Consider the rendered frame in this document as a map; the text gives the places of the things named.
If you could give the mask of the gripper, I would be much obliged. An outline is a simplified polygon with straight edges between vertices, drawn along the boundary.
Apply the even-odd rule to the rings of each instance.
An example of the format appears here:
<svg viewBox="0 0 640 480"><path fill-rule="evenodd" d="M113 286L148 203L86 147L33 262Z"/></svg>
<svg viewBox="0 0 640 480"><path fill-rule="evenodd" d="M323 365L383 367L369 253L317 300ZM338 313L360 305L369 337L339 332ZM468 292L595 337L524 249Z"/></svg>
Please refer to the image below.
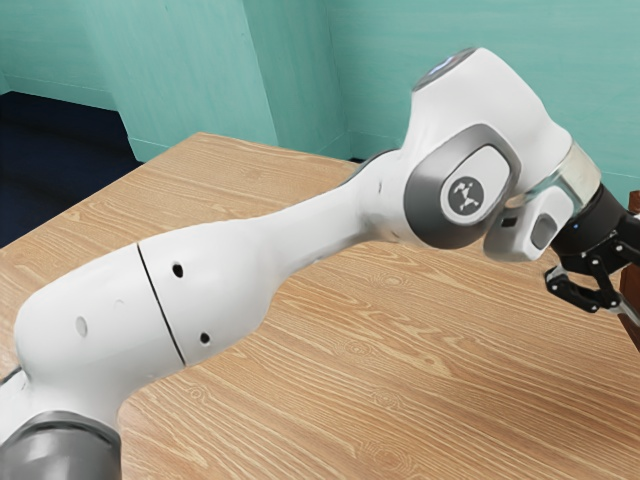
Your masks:
<svg viewBox="0 0 640 480"><path fill-rule="evenodd" d="M606 255L588 254L615 229L613 251L627 263L640 266L640 216L627 212L600 184L584 209L571 218L551 242L560 264L544 274L547 291L588 313L619 307L622 296L613 287L610 275L622 264L611 262ZM598 288L594 290L573 282L570 273L594 279Z"/></svg>

